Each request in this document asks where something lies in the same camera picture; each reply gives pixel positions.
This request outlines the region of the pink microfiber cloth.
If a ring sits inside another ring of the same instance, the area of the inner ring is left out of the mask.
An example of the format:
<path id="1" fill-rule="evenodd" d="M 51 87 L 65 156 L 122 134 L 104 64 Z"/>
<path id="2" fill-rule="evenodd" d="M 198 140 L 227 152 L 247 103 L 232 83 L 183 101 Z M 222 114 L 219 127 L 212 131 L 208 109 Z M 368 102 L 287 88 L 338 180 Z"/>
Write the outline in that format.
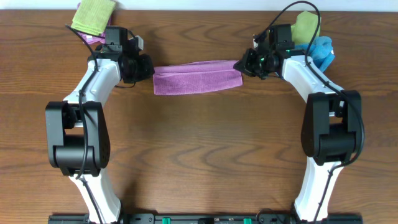
<path id="1" fill-rule="evenodd" d="M 210 60 L 156 67 L 155 95 L 189 95 L 227 90 L 243 84 L 235 60 Z"/>

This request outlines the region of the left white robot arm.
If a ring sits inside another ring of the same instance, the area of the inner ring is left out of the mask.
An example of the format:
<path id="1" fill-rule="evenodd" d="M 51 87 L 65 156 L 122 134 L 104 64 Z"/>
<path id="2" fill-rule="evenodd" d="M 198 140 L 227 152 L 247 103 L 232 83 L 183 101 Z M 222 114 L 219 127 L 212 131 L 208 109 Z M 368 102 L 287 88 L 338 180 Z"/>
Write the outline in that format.
<path id="1" fill-rule="evenodd" d="M 154 74 L 147 54 L 100 52 L 87 61 L 76 88 L 45 108 L 49 162 L 78 188 L 88 208 L 79 218 L 56 217 L 57 223 L 121 223 L 122 203 L 106 169 L 111 152 L 103 108 L 119 82 L 136 84 Z"/>

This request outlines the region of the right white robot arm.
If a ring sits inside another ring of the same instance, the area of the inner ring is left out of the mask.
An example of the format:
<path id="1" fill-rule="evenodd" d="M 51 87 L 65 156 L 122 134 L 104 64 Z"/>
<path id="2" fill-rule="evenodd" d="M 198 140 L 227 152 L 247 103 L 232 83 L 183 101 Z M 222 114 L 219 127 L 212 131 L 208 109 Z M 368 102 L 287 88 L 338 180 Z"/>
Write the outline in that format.
<path id="1" fill-rule="evenodd" d="M 307 166 L 293 203 L 293 220 L 353 222 L 353 218 L 331 217 L 328 203 L 340 172 L 359 157 L 364 146 L 360 94 L 334 84 L 302 50 L 248 49 L 233 67 L 260 79 L 275 73 L 290 83 L 306 103 L 301 144 Z"/>

